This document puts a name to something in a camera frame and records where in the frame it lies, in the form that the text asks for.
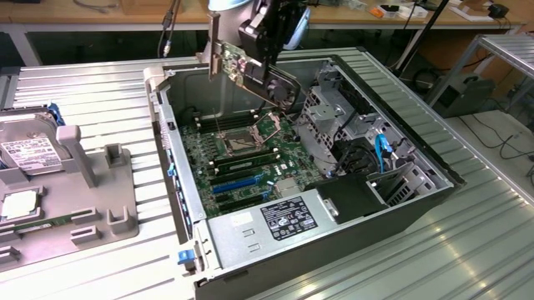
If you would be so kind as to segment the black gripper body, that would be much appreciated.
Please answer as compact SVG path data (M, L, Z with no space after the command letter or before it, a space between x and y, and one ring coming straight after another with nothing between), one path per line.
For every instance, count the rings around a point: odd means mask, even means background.
M260 1L265 8L260 28L264 29L266 53L281 51L297 25L297 1Z

